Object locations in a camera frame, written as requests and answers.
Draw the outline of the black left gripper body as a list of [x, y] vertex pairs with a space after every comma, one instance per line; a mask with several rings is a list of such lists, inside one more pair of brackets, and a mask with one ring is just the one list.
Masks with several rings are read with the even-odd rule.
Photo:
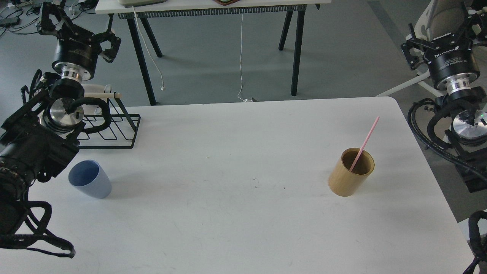
[[91, 80], [100, 53], [94, 33], [80, 27], [61, 27], [52, 67], [62, 79]]

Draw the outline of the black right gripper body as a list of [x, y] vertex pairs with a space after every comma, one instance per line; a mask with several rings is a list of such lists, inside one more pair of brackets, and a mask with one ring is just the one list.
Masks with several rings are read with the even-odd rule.
[[473, 41], [463, 38], [457, 44], [446, 44], [439, 49], [426, 50], [426, 63], [430, 72], [433, 87], [436, 90], [447, 90], [448, 78], [460, 76], [467, 78], [470, 83], [477, 80], [480, 71], [472, 53]]

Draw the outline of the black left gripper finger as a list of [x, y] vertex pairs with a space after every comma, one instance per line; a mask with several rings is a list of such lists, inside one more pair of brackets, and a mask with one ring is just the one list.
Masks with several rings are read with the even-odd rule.
[[[109, 17], [106, 31], [93, 35], [93, 48], [96, 54], [110, 64], [115, 60], [121, 44], [120, 37], [112, 31], [112, 24], [113, 17]], [[103, 42], [109, 42], [110, 47], [103, 49]]]
[[54, 16], [58, 22], [63, 22], [67, 16], [64, 11], [65, 4], [66, 2], [42, 2], [38, 21], [38, 33], [40, 35], [60, 38], [59, 31], [56, 29], [51, 16]]

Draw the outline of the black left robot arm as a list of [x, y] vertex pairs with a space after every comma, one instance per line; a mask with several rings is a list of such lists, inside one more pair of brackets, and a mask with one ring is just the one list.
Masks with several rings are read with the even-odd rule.
[[57, 257], [75, 256], [74, 246], [47, 229], [52, 207], [30, 201], [34, 182], [57, 177], [80, 151], [78, 136], [103, 131], [111, 124], [108, 103], [87, 97], [82, 82], [91, 80], [99, 57], [112, 63], [121, 39], [111, 30], [92, 33], [76, 24], [59, 5], [44, 2], [36, 27], [57, 39], [53, 73], [35, 73], [22, 88], [23, 105], [2, 124], [1, 248], [36, 251]]

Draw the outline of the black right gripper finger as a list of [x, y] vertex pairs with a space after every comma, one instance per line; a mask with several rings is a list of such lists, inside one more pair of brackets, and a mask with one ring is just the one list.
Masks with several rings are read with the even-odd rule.
[[415, 27], [412, 23], [408, 24], [409, 34], [405, 37], [406, 41], [400, 45], [401, 51], [404, 54], [409, 69], [414, 71], [428, 71], [428, 64], [424, 61], [424, 51], [419, 47], [413, 47], [412, 38], [431, 42], [431, 31], [426, 29], [426, 26], [420, 24]]
[[460, 9], [461, 22], [453, 33], [453, 45], [469, 45], [469, 47], [485, 47], [486, 38], [486, 0], [461, 0], [457, 7]]

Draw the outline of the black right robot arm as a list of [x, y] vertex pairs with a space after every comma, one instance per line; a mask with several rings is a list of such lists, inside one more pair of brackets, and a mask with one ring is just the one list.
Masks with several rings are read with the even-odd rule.
[[435, 99], [414, 102], [407, 113], [413, 134], [441, 158], [453, 163], [471, 193], [486, 189], [485, 90], [472, 83], [480, 77], [473, 48], [486, 47], [486, 1], [432, 0], [423, 21], [409, 25], [401, 50], [412, 70], [426, 66]]

